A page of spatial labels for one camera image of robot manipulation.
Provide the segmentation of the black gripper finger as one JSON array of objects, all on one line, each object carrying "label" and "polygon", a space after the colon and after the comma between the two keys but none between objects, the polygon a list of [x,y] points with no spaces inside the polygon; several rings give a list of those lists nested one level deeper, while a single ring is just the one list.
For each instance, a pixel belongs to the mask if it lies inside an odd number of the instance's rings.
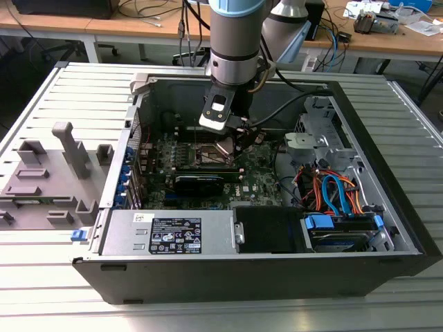
[{"label": "black gripper finger", "polygon": [[255,142],[258,129],[247,118],[230,117],[230,136],[233,139],[233,155],[239,156]]}]

